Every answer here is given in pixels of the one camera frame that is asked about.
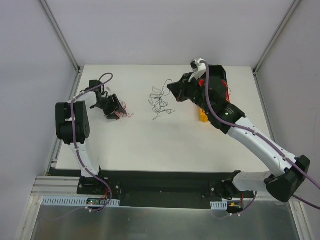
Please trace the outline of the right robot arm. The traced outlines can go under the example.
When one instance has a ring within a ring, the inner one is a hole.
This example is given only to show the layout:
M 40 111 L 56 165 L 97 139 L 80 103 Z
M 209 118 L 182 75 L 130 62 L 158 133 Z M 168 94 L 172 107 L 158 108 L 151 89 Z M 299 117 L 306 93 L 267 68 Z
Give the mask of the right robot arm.
M 204 64 L 167 85 L 177 102 L 191 101 L 208 121 L 251 151 L 268 168 L 266 172 L 234 171 L 215 189 L 231 199 L 242 192 L 267 192 L 286 203 L 306 179 L 310 160 L 286 151 L 265 136 L 238 107 L 230 102 L 227 74 L 221 65 Z

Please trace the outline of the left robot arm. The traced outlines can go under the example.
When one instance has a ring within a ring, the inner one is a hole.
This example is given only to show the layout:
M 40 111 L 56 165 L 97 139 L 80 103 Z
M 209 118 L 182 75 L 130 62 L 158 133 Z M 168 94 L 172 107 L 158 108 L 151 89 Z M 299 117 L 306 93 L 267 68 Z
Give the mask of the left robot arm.
M 127 114 L 117 95 L 105 91 L 100 80 L 90 80 L 88 87 L 73 100 L 55 105 L 56 136 L 72 150 L 84 178 L 98 176 L 101 171 L 89 144 L 91 128 L 88 110 L 94 108 L 102 110 L 108 120 L 119 120 L 120 115 Z

